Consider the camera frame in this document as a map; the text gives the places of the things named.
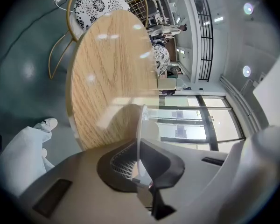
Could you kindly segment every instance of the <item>white shoe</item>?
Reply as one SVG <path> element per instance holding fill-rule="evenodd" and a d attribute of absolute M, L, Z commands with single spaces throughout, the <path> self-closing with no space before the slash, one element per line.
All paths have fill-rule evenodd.
<path fill-rule="evenodd" d="M 42 157 L 45 158 L 48 155 L 48 151 L 45 148 L 42 148 Z"/>
<path fill-rule="evenodd" d="M 55 118 L 49 118 L 45 119 L 42 123 L 36 124 L 34 128 L 51 132 L 57 126 L 57 124 L 58 121 Z"/>

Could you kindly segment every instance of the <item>gold metal chair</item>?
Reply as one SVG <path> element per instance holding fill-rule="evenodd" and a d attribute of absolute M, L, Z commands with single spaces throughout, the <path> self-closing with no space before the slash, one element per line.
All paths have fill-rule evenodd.
<path fill-rule="evenodd" d="M 77 42 L 79 40 L 80 37 L 77 37 L 77 35 L 74 33 L 74 30 L 72 28 L 71 22 L 70 22 L 70 6 L 72 4 L 73 0 L 69 0 L 68 5 L 67 5 L 67 10 L 66 10 L 66 23 L 68 26 L 68 31 L 55 43 L 55 45 L 53 46 L 50 55 L 49 55 L 49 77 L 52 80 L 55 72 L 58 68 L 59 63 L 61 62 L 61 59 L 63 58 L 66 50 L 68 49 L 68 47 L 70 46 L 70 44 L 72 42 Z M 129 4 L 131 12 L 136 15 L 140 21 L 144 24 L 144 27 L 146 28 L 147 26 L 147 22 L 148 22 L 148 5 L 147 5 L 147 0 L 126 0 L 126 2 Z M 57 63 L 57 66 L 54 69 L 53 74 L 51 74 L 51 69 L 50 69 L 50 62 L 51 62 L 51 57 L 52 57 L 52 53 L 53 50 L 55 48 L 55 46 L 68 34 L 70 33 L 71 35 L 71 40 L 69 42 L 69 44 L 66 46 L 64 52 L 61 54 L 61 57 Z"/>

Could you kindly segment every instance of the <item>black railing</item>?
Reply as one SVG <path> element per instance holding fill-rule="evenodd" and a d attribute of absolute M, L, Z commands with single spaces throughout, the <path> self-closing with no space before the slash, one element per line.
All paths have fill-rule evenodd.
<path fill-rule="evenodd" d="M 198 12 L 201 31 L 201 66 L 199 80 L 210 79 L 213 62 L 213 23 L 210 14 L 210 6 L 207 0 L 194 0 Z"/>

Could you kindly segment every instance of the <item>mesh grille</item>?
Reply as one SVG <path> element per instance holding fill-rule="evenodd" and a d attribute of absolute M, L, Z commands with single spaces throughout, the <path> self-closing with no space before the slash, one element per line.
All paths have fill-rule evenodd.
<path fill-rule="evenodd" d="M 133 168 L 137 162 L 136 147 L 131 145 L 111 159 L 112 169 L 129 180 L 132 180 Z"/>

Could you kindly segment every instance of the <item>window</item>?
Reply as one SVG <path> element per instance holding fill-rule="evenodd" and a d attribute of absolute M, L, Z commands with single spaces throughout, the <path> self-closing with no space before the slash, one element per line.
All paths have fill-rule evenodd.
<path fill-rule="evenodd" d="M 171 96 L 164 106 L 149 108 L 159 127 L 161 141 L 200 150 L 228 153 L 245 140 L 232 107 L 225 97 Z"/>
<path fill-rule="evenodd" d="M 226 107 L 223 99 L 203 98 L 207 107 Z"/>

